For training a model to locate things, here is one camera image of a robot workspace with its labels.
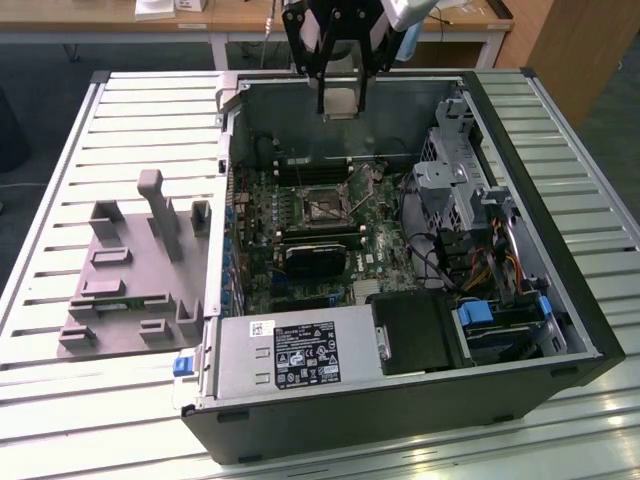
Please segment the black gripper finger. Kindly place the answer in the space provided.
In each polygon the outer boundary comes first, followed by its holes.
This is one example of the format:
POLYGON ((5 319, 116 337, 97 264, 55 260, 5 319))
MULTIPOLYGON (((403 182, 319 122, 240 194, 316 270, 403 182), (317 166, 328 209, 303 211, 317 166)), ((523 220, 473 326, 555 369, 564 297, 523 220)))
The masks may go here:
POLYGON ((317 113, 324 114, 325 76, 338 40, 329 34, 320 38, 319 26, 307 2, 283 1, 281 16, 296 71, 316 89, 317 113))
POLYGON ((366 108, 369 81, 380 71, 387 72, 396 55, 396 31, 387 18, 379 18, 371 26, 364 26, 357 36, 360 49, 358 67, 357 110, 366 108))

